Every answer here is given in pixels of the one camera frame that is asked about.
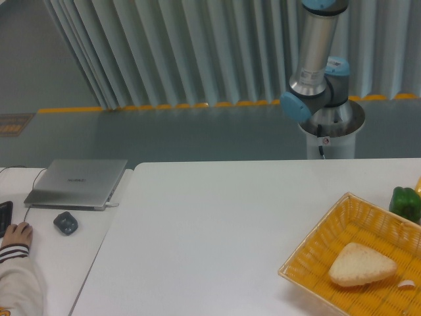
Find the person's hand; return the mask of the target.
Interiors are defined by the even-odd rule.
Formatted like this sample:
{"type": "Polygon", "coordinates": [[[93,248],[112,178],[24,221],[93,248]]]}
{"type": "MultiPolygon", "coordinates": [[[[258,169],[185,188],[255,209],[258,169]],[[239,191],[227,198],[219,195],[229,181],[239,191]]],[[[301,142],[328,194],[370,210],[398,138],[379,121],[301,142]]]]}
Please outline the person's hand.
{"type": "Polygon", "coordinates": [[[30,248],[33,240],[33,232],[29,236],[25,236],[21,233],[22,228],[25,227],[26,224],[27,222],[21,222],[19,224],[9,225],[3,237],[3,241],[1,242],[1,248],[13,245],[23,245],[30,248]]]}

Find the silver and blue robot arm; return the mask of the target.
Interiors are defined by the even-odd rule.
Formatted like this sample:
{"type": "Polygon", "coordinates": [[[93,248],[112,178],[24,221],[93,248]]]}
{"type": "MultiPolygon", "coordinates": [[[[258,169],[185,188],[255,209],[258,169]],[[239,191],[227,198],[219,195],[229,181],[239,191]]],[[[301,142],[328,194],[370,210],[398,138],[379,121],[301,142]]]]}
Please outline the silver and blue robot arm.
{"type": "Polygon", "coordinates": [[[332,83],[325,70],[337,20],[348,1],[303,1],[304,27],[297,67],[289,79],[289,90],[280,98],[284,113],[305,122],[317,111],[335,105],[332,83]]]}

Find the forearm in cream sleeve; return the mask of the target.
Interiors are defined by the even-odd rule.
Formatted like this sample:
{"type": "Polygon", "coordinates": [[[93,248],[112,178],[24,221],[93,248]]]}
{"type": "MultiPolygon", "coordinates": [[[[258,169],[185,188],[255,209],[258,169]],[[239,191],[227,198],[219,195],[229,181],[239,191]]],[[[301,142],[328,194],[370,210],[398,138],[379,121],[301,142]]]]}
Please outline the forearm in cream sleeve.
{"type": "Polygon", "coordinates": [[[43,314],[43,293],[27,245],[1,248],[1,314],[43,314]]]}

